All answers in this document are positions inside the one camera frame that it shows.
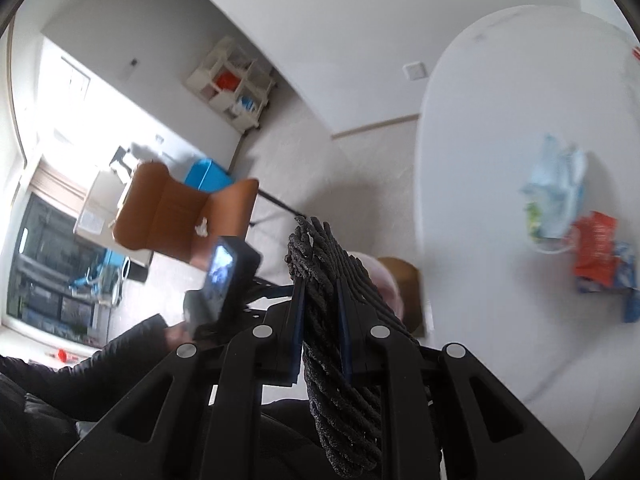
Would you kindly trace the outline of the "black sleeved left forearm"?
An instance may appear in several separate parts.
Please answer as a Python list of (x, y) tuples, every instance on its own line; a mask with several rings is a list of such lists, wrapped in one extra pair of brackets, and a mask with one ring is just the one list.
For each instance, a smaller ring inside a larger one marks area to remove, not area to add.
[(169, 326), (156, 314), (75, 366), (54, 370), (4, 356), (1, 374), (64, 415), (96, 422), (165, 356), (190, 340), (186, 324)]

